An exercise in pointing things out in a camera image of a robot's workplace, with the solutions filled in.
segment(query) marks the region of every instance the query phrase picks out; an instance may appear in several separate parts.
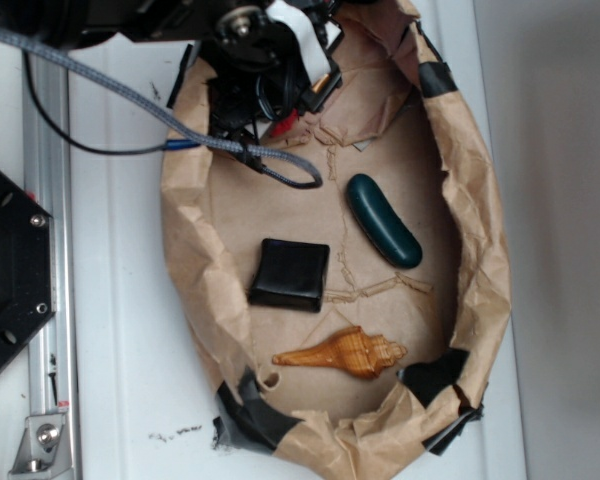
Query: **black cable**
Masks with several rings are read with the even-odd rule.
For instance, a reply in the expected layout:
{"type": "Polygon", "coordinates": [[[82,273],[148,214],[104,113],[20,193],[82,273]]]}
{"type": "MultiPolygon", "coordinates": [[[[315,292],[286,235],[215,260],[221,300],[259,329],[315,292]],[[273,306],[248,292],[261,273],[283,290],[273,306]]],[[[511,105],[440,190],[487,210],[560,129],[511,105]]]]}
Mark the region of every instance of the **black cable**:
{"type": "Polygon", "coordinates": [[[269,97],[264,89],[263,80],[267,80],[267,77],[259,75],[256,80],[256,97],[258,104],[264,116],[272,122],[280,122],[291,115],[293,111],[293,105],[295,101],[295,79],[296,79],[296,68],[295,59],[289,58],[287,61],[287,68],[285,70],[284,84],[282,87],[282,105],[280,107],[280,113],[275,111],[275,108],[271,105],[269,97]]]}
{"type": "Polygon", "coordinates": [[[31,100],[38,110],[38,113],[43,118],[45,123],[58,134],[60,138],[62,138],[69,145],[79,148],[80,150],[84,150],[85,152],[95,153],[96,155],[109,155],[109,156],[130,156],[130,155],[144,155],[147,153],[154,153],[166,150],[166,146],[164,143],[160,145],[156,145],[155,147],[147,147],[141,148],[138,150],[101,150],[99,148],[89,147],[88,145],[84,145],[77,140],[74,140],[68,133],[64,132],[55,121],[49,116],[47,111],[42,106],[40,99],[36,93],[36,87],[33,84],[33,74],[31,71],[31,59],[29,58],[28,53],[23,53],[24,56],[24,70],[27,78],[27,89],[29,90],[29,95],[31,96],[31,100]]]}

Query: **bolt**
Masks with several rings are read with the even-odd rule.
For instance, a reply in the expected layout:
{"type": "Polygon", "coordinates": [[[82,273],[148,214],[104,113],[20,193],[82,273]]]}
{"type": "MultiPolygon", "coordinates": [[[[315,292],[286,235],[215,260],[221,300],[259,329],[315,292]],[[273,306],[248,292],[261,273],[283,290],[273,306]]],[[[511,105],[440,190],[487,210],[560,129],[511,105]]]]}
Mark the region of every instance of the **bolt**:
{"type": "Polygon", "coordinates": [[[231,22],[231,30],[233,30],[233,32],[240,38],[244,38],[249,35],[250,29],[251,20],[249,20],[249,17],[240,16],[231,22]]]}
{"type": "Polygon", "coordinates": [[[38,442],[47,448],[53,447],[60,439],[60,430],[47,423],[38,428],[38,442]]]}
{"type": "Polygon", "coordinates": [[[44,215],[34,215],[33,217],[31,217],[31,225],[33,225],[34,227],[44,227],[47,224],[47,219],[45,218],[44,215]]]}
{"type": "Polygon", "coordinates": [[[39,472],[42,470],[42,460],[34,458],[27,462],[27,472],[39,472]]]}

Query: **black electrical tape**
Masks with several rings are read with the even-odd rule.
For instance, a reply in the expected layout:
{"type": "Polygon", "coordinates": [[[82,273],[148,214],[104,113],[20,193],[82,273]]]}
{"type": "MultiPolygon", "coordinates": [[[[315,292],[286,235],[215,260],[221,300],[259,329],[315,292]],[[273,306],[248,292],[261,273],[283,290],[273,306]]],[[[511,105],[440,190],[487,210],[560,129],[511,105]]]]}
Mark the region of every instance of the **black electrical tape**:
{"type": "Polygon", "coordinates": [[[216,394],[220,417],[214,420],[216,444],[272,454],[284,436],[302,420],[275,410],[261,397],[253,371],[240,380],[240,405],[226,383],[216,394]]]}

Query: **orange spiral seashell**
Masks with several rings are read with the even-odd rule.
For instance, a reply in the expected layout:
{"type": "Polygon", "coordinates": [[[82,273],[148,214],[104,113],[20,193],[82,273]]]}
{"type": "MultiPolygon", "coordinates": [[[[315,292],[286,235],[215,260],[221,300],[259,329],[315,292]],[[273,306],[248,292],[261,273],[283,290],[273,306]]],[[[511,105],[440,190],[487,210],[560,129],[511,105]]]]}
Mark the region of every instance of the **orange spiral seashell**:
{"type": "Polygon", "coordinates": [[[382,335],[368,336],[362,327],[340,330],[318,345],[273,356],[275,365],[333,367],[359,378],[377,378],[404,357],[407,349],[382,335]]]}

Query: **black hexagonal plate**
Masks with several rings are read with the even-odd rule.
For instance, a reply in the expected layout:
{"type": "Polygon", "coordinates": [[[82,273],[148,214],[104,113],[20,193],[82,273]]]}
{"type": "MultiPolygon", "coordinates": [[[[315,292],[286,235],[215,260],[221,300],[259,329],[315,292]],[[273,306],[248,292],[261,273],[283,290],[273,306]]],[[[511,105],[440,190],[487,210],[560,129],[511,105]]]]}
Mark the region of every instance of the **black hexagonal plate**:
{"type": "Polygon", "coordinates": [[[0,372],[53,315],[50,226],[0,172],[0,372]]]}

